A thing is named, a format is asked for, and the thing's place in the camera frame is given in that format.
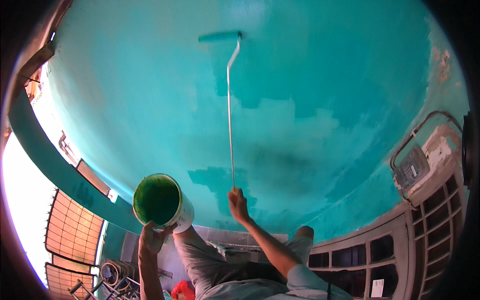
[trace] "turquoise ceiling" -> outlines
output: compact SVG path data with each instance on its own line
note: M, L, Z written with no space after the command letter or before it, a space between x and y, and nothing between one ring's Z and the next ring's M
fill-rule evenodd
M239 229L237 182L272 233L355 230L400 198L385 162L423 106L429 13L417 1L75 0L49 64L54 101L85 161L126 201L167 173L195 224Z

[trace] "red plastic bag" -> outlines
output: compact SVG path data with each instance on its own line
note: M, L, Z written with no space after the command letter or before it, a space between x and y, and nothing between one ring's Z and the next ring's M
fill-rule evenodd
M188 287L188 283L185 280L182 280L173 287L173 299L178 300L179 293L183 294L185 300L195 300L195 292Z

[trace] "hand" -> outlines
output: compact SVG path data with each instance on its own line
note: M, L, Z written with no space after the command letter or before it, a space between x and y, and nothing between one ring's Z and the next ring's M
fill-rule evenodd
M167 235L172 234L177 224L167 226L163 231L155 231L155 222L150 221L142 229L140 240L138 241L138 254L156 255L162 249L163 242Z
M247 199L243 197L243 191L239 188L232 188L232 191L227 193L228 206L232 217L240 224L244 225L250 221L250 216L247 210Z

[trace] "gray shorts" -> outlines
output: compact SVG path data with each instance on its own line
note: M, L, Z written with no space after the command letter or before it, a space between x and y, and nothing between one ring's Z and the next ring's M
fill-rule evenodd
M293 238L284 242L284 245L305 264L312 249L313 240L307 237ZM175 246L195 287L196 298L199 299L212 287L211 281L217 272L217 267L227 262L214 247L207 245L203 240L179 238L175 239Z

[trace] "leg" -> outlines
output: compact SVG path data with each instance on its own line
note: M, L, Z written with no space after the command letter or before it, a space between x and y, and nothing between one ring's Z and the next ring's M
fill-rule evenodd
M285 245L306 264L313 245L313 229L309 226L300 227Z
M173 234L173 239L195 287L195 295L200 298L211 288L212 277L218 266L226 262L214 247L205 243L192 226L184 232Z

